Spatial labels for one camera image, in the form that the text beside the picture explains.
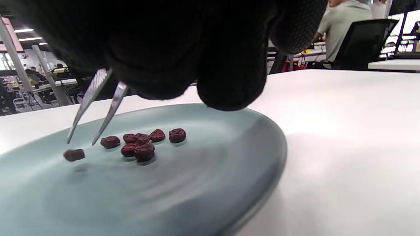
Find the gloved hand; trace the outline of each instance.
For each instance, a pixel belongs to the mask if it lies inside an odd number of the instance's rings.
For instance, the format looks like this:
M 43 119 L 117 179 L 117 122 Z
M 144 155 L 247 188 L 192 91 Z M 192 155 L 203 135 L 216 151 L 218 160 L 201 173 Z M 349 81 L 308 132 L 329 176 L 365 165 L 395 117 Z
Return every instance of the gloved hand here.
M 310 43 L 328 0 L 3 0 L 66 64 L 113 68 L 146 99 L 180 96 L 198 79 L 202 101 L 239 110 L 263 91 L 267 45 Z

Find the gray t-shirt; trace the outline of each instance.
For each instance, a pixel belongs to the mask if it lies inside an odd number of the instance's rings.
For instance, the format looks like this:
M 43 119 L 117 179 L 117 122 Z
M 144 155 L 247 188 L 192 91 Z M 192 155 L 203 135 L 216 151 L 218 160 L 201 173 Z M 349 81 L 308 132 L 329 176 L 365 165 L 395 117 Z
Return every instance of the gray t-shirt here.
M 333 62 L 346 37 L 350 25 L 355 21 L 372 19 L 369 6 L 357 0 L 349 0 L 330 8 L 324 15 L 318 28 L 318 33 L 324 34 L 327 48 L 327 60 Z

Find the office chair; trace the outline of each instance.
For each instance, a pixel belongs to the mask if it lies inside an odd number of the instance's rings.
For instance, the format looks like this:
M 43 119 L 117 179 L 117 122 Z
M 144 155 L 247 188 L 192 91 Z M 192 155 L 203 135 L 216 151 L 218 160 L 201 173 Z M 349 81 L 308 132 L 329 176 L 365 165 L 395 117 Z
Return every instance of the office chair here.
M 275 47 L 269 47 L 268 52 L 273 52 L 273 54 L 268 54 L 268 57 L 275 57 L 269 74 L 271 75 L 280 73 L 283 70 L 284 64 L 286 63 L 287 55 L 283 55 Z
M 398 20 L 379 19 L 353 22 L 337 57 L 334 70 L 367 71 L 368 64 L 376 61 Z

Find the chair backrest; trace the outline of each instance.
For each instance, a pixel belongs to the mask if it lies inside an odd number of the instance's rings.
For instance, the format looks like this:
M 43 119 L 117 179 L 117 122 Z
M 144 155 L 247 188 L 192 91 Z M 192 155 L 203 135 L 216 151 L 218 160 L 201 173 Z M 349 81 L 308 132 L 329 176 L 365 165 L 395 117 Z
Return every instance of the chair backrest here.
M 378 19 L 353 22 L 334 61 L 333 69 L 367 70 L 377 60 L 398 20 Z

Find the desk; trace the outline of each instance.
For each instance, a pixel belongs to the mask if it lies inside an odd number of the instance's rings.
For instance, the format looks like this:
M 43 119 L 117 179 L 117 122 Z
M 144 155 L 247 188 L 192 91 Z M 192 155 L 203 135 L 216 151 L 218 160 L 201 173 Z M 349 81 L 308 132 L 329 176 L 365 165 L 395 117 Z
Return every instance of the desk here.
M 396 70 L 396 71 L 420 71 L 420 60 L 416 59 L 393 59 L 371 62 L 367 66 L 375 70 Z
M 419 87 L 413 73 L 269 75 L 249 108 L 282 128 L 287 163 L 273 195 L 236 236 L 418 235 Z M 117 113 L 199 102 L 196 87 L 189 87 L 173 100 L 125 97 Z M 81 123 L 105 117 L 110 104 L 92 103 Z M 78 108 L 1 117 L 0 153 L 69 128 Z M 47 125 L 33 125 L 45 119 Z
M 327 52 L 325 49 L 313 49 L 307 53 L 304 54 L 304 61 L 306 62 L 310 62 L 310 61 L 321 61 L 321 60 L 325 60 L 326 59 L 326 55 Z M 293 58 L 302 58 L 303 60 L 303 55 L 302 54 L 295 54 L 293 56 Z
M 56 81 L 55 85 L 57 86 L 58 89 L 58 93 L 59 94 L 55 94 L 55 96 L 61 96 L 63 101 L 66 101 L 66 104 L 64 105 L 70 105 L 70 100 L 68 99 L 66 92 L 64 91 L 63 86 L 69 86 L 69 85 L 75 85 L 77 84 L 76 79 L 64 79 L 62 81 Z M 38 89 L 33 89 L 32 93 L 39 93 L 39 92 L 43 92 L 43 91 L 47 91 L 51 89 L 51 85 L 50 84 L 44 84 L 44 85 L 40 85 L 40 87 Z

